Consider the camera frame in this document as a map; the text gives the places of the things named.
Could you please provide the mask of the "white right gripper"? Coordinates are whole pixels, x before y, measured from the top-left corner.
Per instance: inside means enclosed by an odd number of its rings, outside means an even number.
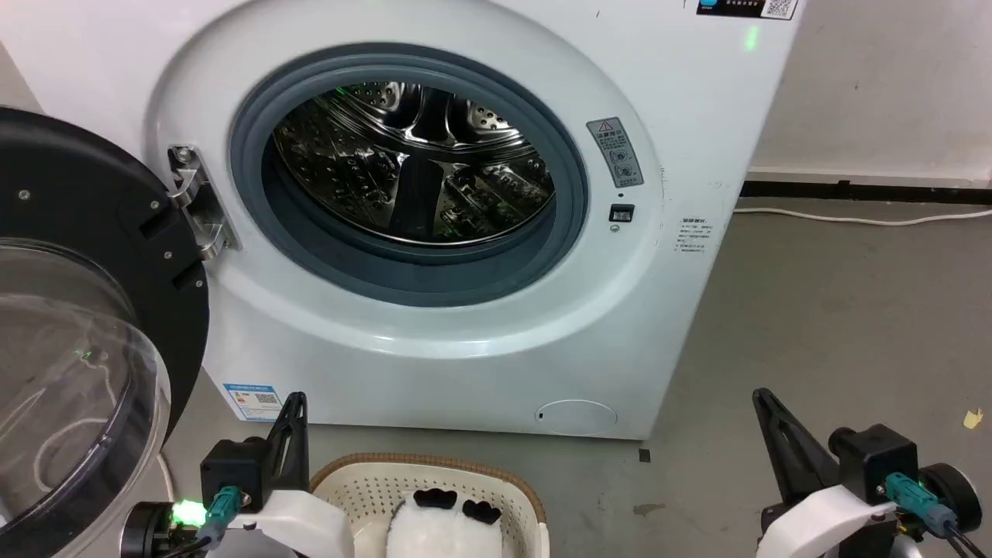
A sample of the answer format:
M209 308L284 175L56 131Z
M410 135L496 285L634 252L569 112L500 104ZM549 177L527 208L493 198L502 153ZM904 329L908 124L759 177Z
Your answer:
M753 405L782 502L794 506L771 522L759 541L761 557L822 556L873 518L896 511L888 499L867 504L837 485L833 455L770 389L754 390Z

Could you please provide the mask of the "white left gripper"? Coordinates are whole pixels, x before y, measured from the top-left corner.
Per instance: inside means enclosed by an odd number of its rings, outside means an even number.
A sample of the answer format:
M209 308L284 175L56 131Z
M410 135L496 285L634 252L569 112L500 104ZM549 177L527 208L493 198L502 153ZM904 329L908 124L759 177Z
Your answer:
M267 438L261 511L240 513L229 524L230 557L354 557L346 513L309 494L308 399L287 396Z

